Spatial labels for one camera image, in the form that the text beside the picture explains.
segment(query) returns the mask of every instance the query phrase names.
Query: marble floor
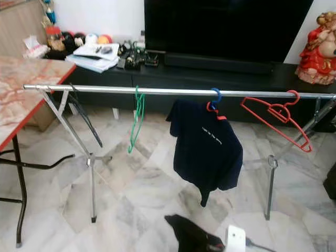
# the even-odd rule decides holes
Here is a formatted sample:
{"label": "marble floor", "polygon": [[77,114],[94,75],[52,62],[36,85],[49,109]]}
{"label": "marble floor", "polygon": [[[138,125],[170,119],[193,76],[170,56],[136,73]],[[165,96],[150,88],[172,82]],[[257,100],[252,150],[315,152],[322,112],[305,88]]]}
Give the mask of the marble floor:
{"label": "marble floor", "polygon": [[[0,252],[173,252],[178,243],[164,219],[169,214],[185,216],[223,241],[226,228],[233,224],[255,243],[277,252],[336,251],[336,204],[322,185],[336,161],[336,134],[316,134],[313,152],[293,148],[283,157],[276,170],[271,220],[266,221],[267,170],[264,162],[255,160],[286,143],[277,133],[263,125],[232,122],[244,148],[238,186],[211,192],[202,208],[198,189],[173,171],[176,139],[170,136],[164,115],[146,115],[138,142],[128,154],[132,111],[120,111],[119,120],[113,118],[112,109],[88,108],[88,112],[103,148],[80,116],[68,119],[90,152],[113,156],[112,161],[95,163],[97,223],[90,223],[85,158],[72,138],[56,120],[44,133],[25,128],[18,134],[25,162],[51,164],[64,155],[76,157],[49,171],[24,170],[28,205],[23,246],[15,248],[20,205],[0,202]],[[20,198],[13,167],[0,167],[0,197]]]}

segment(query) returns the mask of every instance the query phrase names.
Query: statue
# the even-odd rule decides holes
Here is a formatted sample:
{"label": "statue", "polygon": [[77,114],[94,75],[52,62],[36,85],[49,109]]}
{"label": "statue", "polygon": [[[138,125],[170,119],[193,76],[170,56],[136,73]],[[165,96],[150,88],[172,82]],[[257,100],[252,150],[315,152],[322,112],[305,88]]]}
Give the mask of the statue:
{"label": "statue", "polygon": [[309,33],[296,74],[308,83],[329,85],[336,78],[336,12],[322,13],[317,23],[320,27]]}

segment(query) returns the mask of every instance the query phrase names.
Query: navy t-shirt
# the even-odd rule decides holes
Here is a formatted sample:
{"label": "navy t-shirt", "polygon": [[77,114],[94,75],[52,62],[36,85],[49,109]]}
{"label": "navy t-shirt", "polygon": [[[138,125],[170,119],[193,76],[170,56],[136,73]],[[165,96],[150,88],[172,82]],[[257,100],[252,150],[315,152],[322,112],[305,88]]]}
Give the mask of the navy t-shirt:
{"label": "navy t-shirt", "polygon": [[176,100],[166,120],[177,137],[174,170],[199,188],[203,207],[211,191],[237,186],[243,148],[225,117],[209,103]]}

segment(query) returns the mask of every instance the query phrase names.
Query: blue hanger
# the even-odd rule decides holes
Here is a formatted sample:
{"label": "blue hanger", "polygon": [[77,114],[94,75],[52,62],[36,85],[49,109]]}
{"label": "blue hanger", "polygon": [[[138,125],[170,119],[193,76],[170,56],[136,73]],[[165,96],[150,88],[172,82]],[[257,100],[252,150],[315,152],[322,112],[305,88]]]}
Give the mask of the blue hanger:
{"label": "blue hanger", "polygon": [[212,88],[211,90],[214,90],[217,92],[218,94],[218,100],[217,101],[212,101],[211,102],[211,107],[213,109],[217,109],[217,104],[220,103],[220,101],[222,100],[222,94],[220,93],[220,90],[218,88]]}

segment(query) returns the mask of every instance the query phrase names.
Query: television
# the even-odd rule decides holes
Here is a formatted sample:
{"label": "television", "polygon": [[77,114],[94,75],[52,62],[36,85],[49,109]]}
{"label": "television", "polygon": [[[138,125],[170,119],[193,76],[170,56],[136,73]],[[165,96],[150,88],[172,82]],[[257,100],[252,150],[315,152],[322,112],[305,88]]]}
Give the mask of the television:
{"label": "television", "polygon": [[283,62],[312,4],[312,0],[144,2],[147,50],[250,62]]}

